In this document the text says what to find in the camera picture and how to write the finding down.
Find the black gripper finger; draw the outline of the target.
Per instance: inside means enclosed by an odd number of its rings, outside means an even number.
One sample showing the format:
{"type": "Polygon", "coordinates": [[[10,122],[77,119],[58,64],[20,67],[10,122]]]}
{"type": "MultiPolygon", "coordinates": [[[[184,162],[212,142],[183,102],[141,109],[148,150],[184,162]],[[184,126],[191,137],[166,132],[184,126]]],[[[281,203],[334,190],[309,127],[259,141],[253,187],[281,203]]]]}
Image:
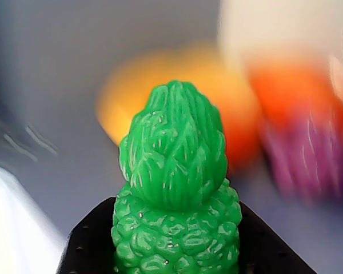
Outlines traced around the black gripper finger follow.
{"type": "Polygon", "coordinates": [[[115,198],[92,209],[71,231],[57,273],[114,273],[115,247],[111,239],[115,198]]]}
{"type": "Polygon", "coordinates": [[[239,273],[314,274],[256,213],[241,203],[239,273]]]}

